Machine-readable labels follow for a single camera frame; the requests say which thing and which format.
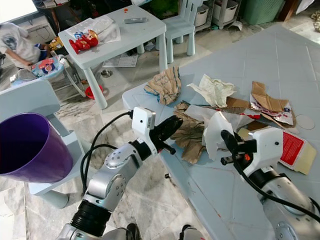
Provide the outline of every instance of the crumpled brown paper bag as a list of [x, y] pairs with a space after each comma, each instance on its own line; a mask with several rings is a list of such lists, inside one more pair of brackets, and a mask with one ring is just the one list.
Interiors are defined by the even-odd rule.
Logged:
[[178, 67], [170, 67], [155, 75], [145, 86], [144, 91], [157, 96], [158, 102], [168, 105], [180, 95], [181, 80]]
[[182, 153], [182, 159], [196, 164], [202, 154], [202, 151], [206, 148], [202, 145], [202, 135], [205, 130], [205, 124], [203, 121], [195, 120], [192, 117], [184, 114], [188, 105], [180, 103], [175, 106], [174, 114], [183, 119], [182, 126], [171, 136], [175, 143], [184, 148]]

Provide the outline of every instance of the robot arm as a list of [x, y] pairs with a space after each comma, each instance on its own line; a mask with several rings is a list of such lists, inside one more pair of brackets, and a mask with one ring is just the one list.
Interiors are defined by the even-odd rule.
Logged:
[[[139, 138], [106, 157], [103, 166], [90, 180], [71, 223], [64, 226], [57, 240], [101, 239], [106, 223], [121, 200], [127, 183], [144, 160], [163, 149], [169, 150], [171, 154], [175, 153], [174, 148], [164, 141], [175, 133], [182, 120], [172, 116], [154, 126], [155, 117], [155, 113], [148, 109], [134, 108], [132, 128]], [[109, 236], [108, 239], [127, 239], [126, 231], [122, 228], [117, 231], [114, 238]]]
[[275, 232], [277, 240], [318, 240], [320, 223], [309, 215], [285, 204], [280, 199], [315, 213], [312, 200], [301, 192], [285, 174], [276, 172], [283, 152], [283, 132], [266, 128], [250, 134], [252, 140], [243, 141], [236, 133], [221, 131], [221, 137], [232, 153], [221, 163], [234, 167], [259, 194], [263, 211]]

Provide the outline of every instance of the purple bucket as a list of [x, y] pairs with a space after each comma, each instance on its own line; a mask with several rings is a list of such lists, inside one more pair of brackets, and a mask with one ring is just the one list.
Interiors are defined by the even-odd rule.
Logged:
[[68, 148], [44, 116], [21, 113], [0, 123], [0, 176], [54, 183], [72, 166]]

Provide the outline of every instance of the floor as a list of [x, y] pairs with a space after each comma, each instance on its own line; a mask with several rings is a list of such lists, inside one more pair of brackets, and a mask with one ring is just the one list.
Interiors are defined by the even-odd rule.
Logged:
[[[311, 13], [320, 9], [319, 5], [291, 18], [283, 25], [312, 41], [320, 43], [320, 33], [315, 32]], [[174, 45], [174, 62], [170, 66], [183, 66], [209, 55], [220, 48], [231, 45], [254, 33], [270, 27], [272, 23], [237, 28], [198, 32], [195, 36], [196, 54], [187, 56], [187, 39], [182, 44]], [[108, 108], [101, 111], [93, 100], [80, 96], [61, 101], [57, 113], [59, 119], [70, 130], [75, 130], [82, 138], [92, 141], [96, 132], [113, 117], [124, 111], [122, 94], [145, 83], [158, 72], [157, 51], [146, 52], [139, 56], [135, 68], [110, 68], [113, 75], [98, 79], [104, 87]], [[95, 71], [97, 76], [101, 66]], [[14, 67], [3, 69], [0, 90], [10, 86], [9, 77], [15, 74]], [[59, 99], [65, 98], [67, 92], [57, 93]], [[99, 143], [115, 146], [133, 140], [131, 122], [123, 117], [106, 130]], [[108, 149], [95, 153], [92, 164], [98, 168], [103, 163]], [[126, 192], [107, 224], [106, 232], [116, 227], [125, 227], [128, 223], [137, 223], [143, 240], [178, 239], [184, 224], [198, 228], [206, 239], [211, 239], [199, 222], [192, 207], [183, 198], [179, 189], [170, 179], [159, 157], [150, 157], [129, 182]], [[64, 224], [70, 222], [81, 201], [81, 181], [76, 178], [57, 188], [57, 191], [70, 193], [67, 207], [56, 209], [41, 198], [29, 193], [28, 184], [0, 177], [0, 239], [1, 240], [54, 240]]]

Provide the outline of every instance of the white plastic chair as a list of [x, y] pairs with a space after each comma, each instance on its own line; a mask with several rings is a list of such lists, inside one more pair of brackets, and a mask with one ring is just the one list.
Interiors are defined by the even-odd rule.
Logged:
[[[186, 54], [188, 56], [195, 55], [194, 22], [197, 14], [197, 8], [201, 6], [202, 3], [203, 0], [183, 0], [180, 14], [163, 20], [166, 24], [165, 38], [167, 39], [166, 56], [168, 64], [171, 64], [174, 61], [173, 39], [175, 39], [177, 44], [181, 44], [184, 41], [184, 35], [189, 35]], [[159, 41], [157, 39], [156, 49], [159, 49], [158, 42]]]
[[[73, 158], [71, 171], [58, 182], [29, 182], [29, 191], [32, 195], [41, 197], [56, 208], [65, 207], [69, 196], [53, 189], [80, 175], [81, 159], [90, 149], [91, 144], [77, 137], [74, 131], [68, 131], [56, 117], [55, 113], [60, 109], [59, 100], [50, 83], [46, 80], [36, 79], [0, 91], [0, 109], [0, 123], [16, 114], [38, 113], [45, 116], [60, 134]], [[90, 167], [89, 177], [94, 172], [95, 170]]]

